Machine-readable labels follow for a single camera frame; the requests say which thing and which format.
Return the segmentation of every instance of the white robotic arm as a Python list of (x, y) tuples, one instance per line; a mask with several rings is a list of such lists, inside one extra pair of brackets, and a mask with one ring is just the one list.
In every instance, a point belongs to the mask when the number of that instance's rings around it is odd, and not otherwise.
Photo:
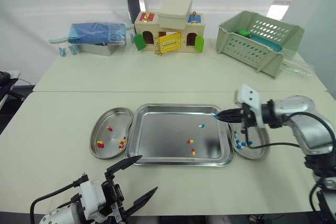
[[(304, 96), (296, 95), (265, 104), (261, 103), (260, 95), (247, 85), (242, 85), (236, 92), (235, 103), (239, 109), (229, 109), (215, 115), (215, 117), (228, 123), (242, 122), (242, 133), (248, 138), (247, 128), (250, 126), (265, 127), (268, 124), (272, 129), (282, 126), (292, 128), (299, 147), (306, 155), (305, 165), (313, 170), (313, 177), (317, 182), (311, 191), (317, 187), (323, 221), (336, 223), (336, 139), (334, 129), (330, 122), (315, 110), (314, 102)], [(292, 145), (291, 143), (273, 143), (270, 145)]]
[(112, 165), (105, 172), (106, 181), (100, 184), (96, 181), (89, 181), (86, 174), (54, 193), (38, 198), (30, 207), (30, 222), (35, 224), (34, 206), (37, 202), (52, 197), (71, 187), (80, 187), (80, 193), (74, 195), (71, 201), (62, 204), (54, 211), (43, 216), (40, 224), (89, 224), (96, 221), (102, 223), (107, 220), (108, 215), (113, 213), (109, 223), (125, 223), (128, 216), (142, 208), (154, 195), (157, 187), (137, 199), (131, 208), (124, 210), (122, 202), (124, 197), (118, 184), (114, 184), (114, 173), (126, 169), (134, 164), (142, 156), (134, 156), (123, 159)]

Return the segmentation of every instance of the toy house door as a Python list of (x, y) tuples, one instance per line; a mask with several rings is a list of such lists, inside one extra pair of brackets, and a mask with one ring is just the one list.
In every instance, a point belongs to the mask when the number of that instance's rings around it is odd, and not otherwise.
[(159, 37), (159, 49), (163, 54), (181, 48), (181, 33)]

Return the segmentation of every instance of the green plastic basket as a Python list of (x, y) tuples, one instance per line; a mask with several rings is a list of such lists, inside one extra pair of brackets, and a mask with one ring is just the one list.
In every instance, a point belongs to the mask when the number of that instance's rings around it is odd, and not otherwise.
[[(282, 47), (280, 52), (236, 34), (245, 29)], [(216, 49), (254, 68), (276, 77), (284, 57), (292, 59), (296, 53), (304, 29), (258, 13), (243, 11), (219, 25)]]

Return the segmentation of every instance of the blue plastic bag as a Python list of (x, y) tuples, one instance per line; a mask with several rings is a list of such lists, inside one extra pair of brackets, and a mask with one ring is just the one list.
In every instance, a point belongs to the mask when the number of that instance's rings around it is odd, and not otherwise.
[(126, 44), (126, 25), (123, 23), (72, 24), (68, 42), (72, 44)]

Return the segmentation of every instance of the white box lid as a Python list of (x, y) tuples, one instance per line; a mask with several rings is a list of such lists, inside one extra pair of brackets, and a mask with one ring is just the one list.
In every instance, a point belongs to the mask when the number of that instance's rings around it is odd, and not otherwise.
[(166, 0), (159, 17), (186, 19), (190, 15), (192, 0)]

